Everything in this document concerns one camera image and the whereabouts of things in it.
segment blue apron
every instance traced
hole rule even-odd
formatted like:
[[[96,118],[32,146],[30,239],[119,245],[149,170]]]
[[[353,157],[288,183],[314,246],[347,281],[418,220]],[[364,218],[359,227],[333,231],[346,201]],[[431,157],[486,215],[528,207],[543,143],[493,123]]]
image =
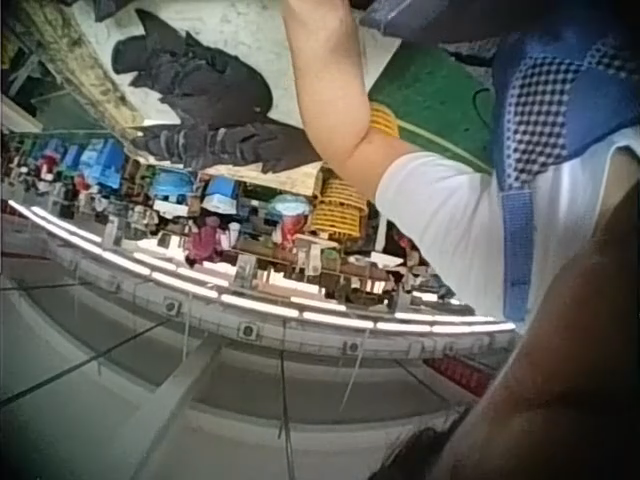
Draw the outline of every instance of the blue apron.
[[[568,8],[533,32],[503,38],[498,47],[491,147],[503,214],[508,320],[523,322],[528,313],[535,178],[638,124],[640,67],[624,43],[606,11]]]

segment dark hair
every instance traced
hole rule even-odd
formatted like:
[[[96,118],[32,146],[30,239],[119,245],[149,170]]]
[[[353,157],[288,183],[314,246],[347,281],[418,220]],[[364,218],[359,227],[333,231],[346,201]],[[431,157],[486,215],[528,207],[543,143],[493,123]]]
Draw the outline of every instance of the dark hair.
[[[191,258],[189,255],[185,255],[185,256],[184,256],[184,261],[185,261],[185,263],[187,264],[187,266],[188,266],[189,268],[193,268],[193,267],[195,267],[195,266],[196,266],[196,263],[197,263],[197,262],[196,262],[196,260],[195,260],[195,258]]]
[[[467,417],[465,408],[446,430],[427,427],[413,433],[389,452],[380,468],[369,475],[368,480],[426,480],[444,447]]]

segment checkered fabric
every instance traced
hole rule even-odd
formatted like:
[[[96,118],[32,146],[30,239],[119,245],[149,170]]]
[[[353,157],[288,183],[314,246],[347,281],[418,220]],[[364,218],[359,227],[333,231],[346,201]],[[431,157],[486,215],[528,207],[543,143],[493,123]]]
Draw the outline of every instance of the checkered fabric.
[[[505,187],[518,189],[551,165],[566,159],[567,103],[572,85],[587,68],[621,77],[640,69],[612,38],[598,42],[583,62],[551,56],[525,62],[514,76],[507,98]]]

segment stack of yellow baskets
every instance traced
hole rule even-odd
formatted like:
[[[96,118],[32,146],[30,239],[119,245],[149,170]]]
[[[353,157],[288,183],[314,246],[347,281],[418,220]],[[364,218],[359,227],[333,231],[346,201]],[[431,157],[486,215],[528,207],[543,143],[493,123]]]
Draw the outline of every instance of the stack of yellow baskets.
[[[371,126],[388,135],[399,137],[398,122],[388,108],[371,105]],[[311,216],[309,230],[326,235],[335,241],[357,238],[360,224],[367,214],[367,202],[354,188],[333,177],[326,181]]]

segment yellow floor line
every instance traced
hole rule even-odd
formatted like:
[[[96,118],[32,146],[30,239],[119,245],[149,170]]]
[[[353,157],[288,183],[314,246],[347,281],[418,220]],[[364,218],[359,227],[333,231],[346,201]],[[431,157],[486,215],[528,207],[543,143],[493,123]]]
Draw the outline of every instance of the yellow floor line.
[[[483,172],[487,172],[487,173],[491,172],[491,168],[489,168],[486,164],[484,164],[480,159],[462,150],[460,147],[456,147],[454,144],[446,141],[444,138],[439,137],[431,132],[427,132],[426,130],[420,127],[416,127],[415,125],[405,122],[404,120],[397,119],[397,122],[400,128],[403,128],[412,133],[415,133],[416,135],[420,135],[421,137],[431,140],[432,142],[437,143],[438,145],[448,150],[451,150],[453,153],[457,153],[461,157],[469,160],[469,162],[473,163],[477,168],[479,168]]]

